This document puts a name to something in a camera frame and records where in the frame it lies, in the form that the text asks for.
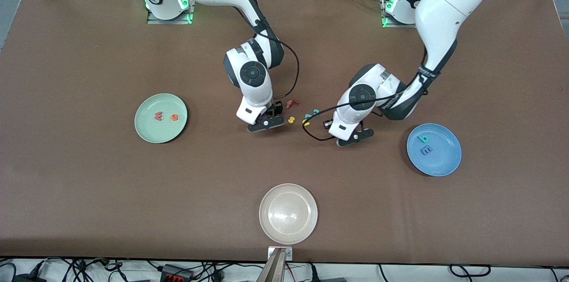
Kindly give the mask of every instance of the white plate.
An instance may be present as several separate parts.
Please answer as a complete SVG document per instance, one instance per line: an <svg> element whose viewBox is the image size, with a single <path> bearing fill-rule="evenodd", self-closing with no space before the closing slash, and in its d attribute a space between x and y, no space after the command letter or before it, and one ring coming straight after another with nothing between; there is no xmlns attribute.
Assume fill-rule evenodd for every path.
<svg viewBox="0 0 569 282"><path fill-rule="evenodd" d="M305 240L317 225L317 203L300 185L286 183L270 189L259 207L259 221L273 241L290 245Z"/></svg>

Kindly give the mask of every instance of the plate rim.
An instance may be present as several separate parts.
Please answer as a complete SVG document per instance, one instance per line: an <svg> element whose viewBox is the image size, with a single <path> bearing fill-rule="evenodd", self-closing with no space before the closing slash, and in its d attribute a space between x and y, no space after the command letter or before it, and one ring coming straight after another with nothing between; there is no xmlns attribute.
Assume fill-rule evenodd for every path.
<svg viewBox="0 0 569 282"><path fill-rule="evenodd" d="M173 100L179 101L179 103L182 104L182 106L183 106L183 108L184 108L184 113L185 113L185 114L184 114L184 116L185 116L185 118L184 118L184 125L182 126L181 130L176 134L176 136L174 136L173 138L170 138L169 140L165 140L165 141L150 141L150 140L148 140L147 138L145 138L144 136L142 136L142 134L140 133L140 130L138 129L138 126L137 126L137 124L136 124L136 121L137 121L137 118L138 118L138 116L139 116L139 114L140 114L140 108L142 108L142 106L143 106L144 104L146 104L146 102L149 102L149 101L152 100L152 98L158 97L158 96L169 96L169 97L173 97ZM179 134L184 130L185 125L187 124L187 122L188 122L188 107L185 105L185 102L184 102L179 96L174 95L174 94L172 94L172 93L158 93L158 94L155 94L155 95L150 96L149 98L146 98L146 100L144 100L144 101L138 106L138 109L136 109L136 113L134 114L134 130L136 131L136 133L138 134L138 136L139 136L140 138L142 138L142 139L145 140L146 142L152 143L152 144L162 144L162 143L170 142L170 141L172 141L173 139L177 138L177 136L179 136Z"/></svg>
<svg viewBox="0 0 569 282"><path fill-rule="evenodd" d="M443 128L443 129L447 130L450 134L452 134L453 137L455 138L456 143L457 143L457 147L458 147L459 152L460 152L461 154L460 154L460 156L459 156L459 160L458 160L458 162L457 162L457 166L455 166L452 171L450 171L450 172L448 172L448 173L445 173L445 174L437 174L437 175L429 174L429 173L427 173L427 172L421 170L421 169L417 166L417 164L415 164L415 161L413 161L413 159L411 158L411 155L410 155L410 153L409 153L409 145L410 145L410 142L411 142L411 134L413 134L413 132L415 132L415 130L417 130L418 128L424 127L424 126L426 126L426 125L434 125L434 126L436 126L436 127ZM407 137L406 151L407 151L407 157L409 157L409 160L411 161L411 164L413 164L413 166L414 166L417 170L419 170L421 173L427 174L427 175L430 176L430 177L445 177L445 176L447 176L447 175L449 175L449 174L452 174L454 171L456 171L456 170L459 168L459 166L461 165L461 162L462 162L462 146L461 146L461 142L459 141L459 139L457 138L457 136L453 133L453 131L449 130L449 128L447 128L446 126L443 126L443 125L437 124L437 123L424 123L424 124L417 125L415 128L413 128L413 130L411 130L411 132L409 133L409 136Z"/></svg>
<svg viewBox="0 0 569 282"><path fill-rule="evenodd" d="M276 241L275 239L273 239L272 237L270 237L270 236L268 235L267 230L266 230L266 228L265 228L265 226L263 225L263 222L262 222L262 220L261 220L261 218L262 218L262 216L263 216L263 214L261 213L261 211L262 211L262 207L263 207L263 205L264 205L264 203L265 203L265 201L266 201L267 196L269 195L269 193L271 193L271 192L273 192L274 190L279 189L280 187L283 187L283 186L297 187L297 188L299 188L299 189L305 191L306 193L308 193L308 196L310 197L310 200L311 200L311 201L314 201L314 211L313 211L313 213L314 213L314 217L315 217L315 219L316 219L315 222L314 222L314 225L311 227L311 229L309 230L310 233L309 233L306 237L304 237L303 239L301 239L301 240L299 240L299 241L296 241L296 242L283 242L282 240L281 240L281 241ZM274 187L272 187L271 189L269 189L269 191L267 191L267 193L265 193L265 195L263 196L263 199L260 201L260 204L259 204L259 224L260 224L260 227L262 228L264 234L265 234L269 239L271 239L271 240L274 241L274 242L277 242L277 243L280 243L280 244L283 244L283 245L286 245L286 246L290 246L290 245L293 245L293 244L300 243L300 242L304 241L305 239L308 239L308 237L310 237L310 235L312 235L312 233L314 232L314 229L316 228L317 222L318 222L318 205L317 205L317 201L316 201L316 199L314 198L313 194L310 193L310 191L308 191L308 190L307 190L305 187L303 187L302 185L298 185L298 184L295 184L295 183L281 183L281 184L275 185Z"/></svg>

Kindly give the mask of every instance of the brown tabletop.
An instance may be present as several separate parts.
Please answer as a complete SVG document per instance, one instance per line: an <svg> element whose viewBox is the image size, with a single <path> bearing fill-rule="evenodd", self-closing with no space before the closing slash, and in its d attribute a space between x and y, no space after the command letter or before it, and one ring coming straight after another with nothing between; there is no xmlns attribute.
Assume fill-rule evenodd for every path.
<svg viewBox="0 0 569 282"><path fill-rule="evenodd" d="M382 28L376 0L258 1L301 61L286 117L335 105L365 64L407 81L420 63L417 31ZM260 201L291 182L319 211L296 261L569 263L569 45L552 0L484 0L415 112L369 116L376 135L347 148L298 122L246 131L222 59L251 36L230 7L148 25L140 0L22 0L0 53L0 254L264 260ZM295 69L287 51L275 94ZM189 121L150 144L134 114L162 92ZM447 177L407 158L427 122L461 141Z"/></svg>

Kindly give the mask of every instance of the brown table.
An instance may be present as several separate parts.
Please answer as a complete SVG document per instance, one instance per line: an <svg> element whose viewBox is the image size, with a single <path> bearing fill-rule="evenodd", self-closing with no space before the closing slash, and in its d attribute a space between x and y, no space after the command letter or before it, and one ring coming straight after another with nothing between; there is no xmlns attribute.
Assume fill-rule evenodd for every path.
<svg viewBox="0 0 569 282"><path fill-rule="evenodd" d="M334 105L367 63L406 81L421 60L417 31L382 28L376 0L258 1L301 60L286 117ZM259 203L291 182L319 208L297 261L569 263L569 45L552 0L484 0L412 116L370 116L376 135L347 148L299 123L246 131L221 62L251 35L230 7L147 25L140 0L22 0L0 53L0 254L264 260ZM295 69L287 51L276 94ZM132 121L160 92L190 118L156 145ZM406 156L426 122L461 141L450 176Z"/></svg>

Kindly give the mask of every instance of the plate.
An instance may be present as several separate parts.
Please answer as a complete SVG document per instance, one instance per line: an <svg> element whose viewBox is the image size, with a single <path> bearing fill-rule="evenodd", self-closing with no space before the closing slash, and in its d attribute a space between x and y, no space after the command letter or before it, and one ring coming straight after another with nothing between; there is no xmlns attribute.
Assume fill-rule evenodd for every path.
<svg viewBox="0 0 569 282"><path fill-rule="evenodd" d="M317 225L317 203L300 185L285 183L270 189L259 207L259 221L273 241L291 245L305 240Z"/></svg>
<svg viewBox="0 0 569 282"><path fill-rule="evenodd" d="M448 128L428 123L417 126L407 138L407 155L419 171L433 177L454 172L461 164L459 140Z"/></svg>
<svg viewBox="0 0 569 282"><path fill-rule="evenodd" d="M188 120L188 109L181 98L156 94L142 102L134 116L138 135L150 143L165 143L178 136Z"/></svg>

